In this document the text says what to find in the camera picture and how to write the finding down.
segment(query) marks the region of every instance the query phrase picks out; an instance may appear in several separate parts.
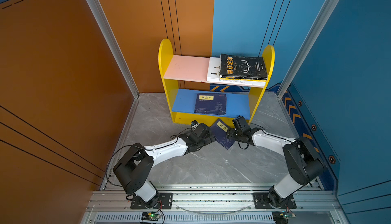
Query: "pink shelf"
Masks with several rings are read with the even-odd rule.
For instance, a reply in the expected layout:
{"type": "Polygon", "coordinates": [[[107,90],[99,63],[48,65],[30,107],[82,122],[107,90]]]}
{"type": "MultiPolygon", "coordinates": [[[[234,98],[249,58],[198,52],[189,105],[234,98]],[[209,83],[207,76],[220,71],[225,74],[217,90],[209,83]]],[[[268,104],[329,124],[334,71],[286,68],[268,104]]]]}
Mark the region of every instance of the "pink shelf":
{"type": "Polygon", "coordinates": [[[165,79],[208,83],[209,58],[174,55],[164,74],[165,79]]]}

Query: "book cover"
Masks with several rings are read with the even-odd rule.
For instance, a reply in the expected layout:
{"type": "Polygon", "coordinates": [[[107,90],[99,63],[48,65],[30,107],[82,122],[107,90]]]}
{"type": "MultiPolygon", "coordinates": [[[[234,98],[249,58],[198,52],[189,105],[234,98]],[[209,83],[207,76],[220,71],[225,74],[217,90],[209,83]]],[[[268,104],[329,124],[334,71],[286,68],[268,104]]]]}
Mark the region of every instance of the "book cover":
{"type": "Polygon", "coordinates": [[[227,131],[229,129],[229,126],[227,126],[227,124],[225,124],[222,120],[218,119],[210,127],[210,129],[212,130],[216,141],[219,142],[219,144],[221,144],[227,150],[231,148],[232,145],[235,143],[234,139],[227,138],[227,131]]]}
{"type": "Polygon", "coordinates": [[[227,97],[222,93],[197,94],[194,113],[225,115],[227,112],[227,97]]]}
{"type": "Polygon", "coordinates": [[[206,80],[210,83],[226,84],[226,85],[238,85],[238,86],[254,86],[263,88],[266,85],[266,81],[262,80],[231,80],[220,78],[220,57],[209,58],[208,74],[206,80]]]}
{"type": "Polygon", "coordinates": [[[220,55],[220,78],[229,80],[267,80],[265,61],[262,57],[220,55]]]}

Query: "orange wall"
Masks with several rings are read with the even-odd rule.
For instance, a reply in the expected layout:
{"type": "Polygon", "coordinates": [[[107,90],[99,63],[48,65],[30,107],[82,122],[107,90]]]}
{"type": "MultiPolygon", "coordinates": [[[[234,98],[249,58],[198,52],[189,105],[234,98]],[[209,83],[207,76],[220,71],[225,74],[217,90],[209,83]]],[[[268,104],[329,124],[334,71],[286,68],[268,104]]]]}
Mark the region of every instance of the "orange wall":
{"type": "MultiPolygon", "coordinates": [[[[158,68],[162,39],[174,54],[212,55],[214,0],[99,0],[140,93],[164,92],[158,68]]],[[[207,83],[181,87],[209,90],[207,83]]]]}
{"type": "Polygon", "coordinates": [[[78,223],[133,97],[85,0],[18,1],[0,4],[2,222],[78,223]]]}

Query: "yellow label on book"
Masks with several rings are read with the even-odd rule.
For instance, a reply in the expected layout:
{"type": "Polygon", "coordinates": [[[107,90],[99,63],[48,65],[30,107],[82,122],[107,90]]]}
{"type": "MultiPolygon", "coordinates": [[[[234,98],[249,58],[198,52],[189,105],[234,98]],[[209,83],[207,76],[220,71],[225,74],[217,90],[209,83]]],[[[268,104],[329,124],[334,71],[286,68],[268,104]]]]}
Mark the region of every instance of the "yellow label on book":
{"type": "Polygon", "coordinates": [[[199,99],[202,99],[202,100],[213,100],[213,95],[211,95],[211,96],[208,96],[208,95],[200,95],[200,96],[199,96],[199,99]]]}
{"type": "Polygon", "coordinates": [[[223,129],[225,132],[228,131],[228,128],[227,128],[226,126],[224,126],[224,124],[222,124],[221,121],[219,121],[219,122],[217,123],[217,125],[218,125],[221,129],[223,129]]]}

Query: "floor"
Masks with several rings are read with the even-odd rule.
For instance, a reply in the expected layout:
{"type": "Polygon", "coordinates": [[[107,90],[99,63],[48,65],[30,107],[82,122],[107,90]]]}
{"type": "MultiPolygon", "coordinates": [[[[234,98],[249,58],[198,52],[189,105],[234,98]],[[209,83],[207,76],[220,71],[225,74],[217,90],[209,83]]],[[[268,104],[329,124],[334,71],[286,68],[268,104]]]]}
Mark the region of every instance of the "floor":
{"type": "MultiPolygon", "coordinates": [[[[172,122],[164,93],[140,95],[130,132],[124,145],[155,145],[169,141],[188,125],[172,122]]],[[[266,92],[253,123],[267,132],[295,137],[274,92],[266,92]]],[[[235,143],[229,150],[214,142],[200,151],[171,158],[152,168],[149,180],[154,184],[279,182],[287,174],[285,159],[269,149],[243,150],[235,143]]]]}

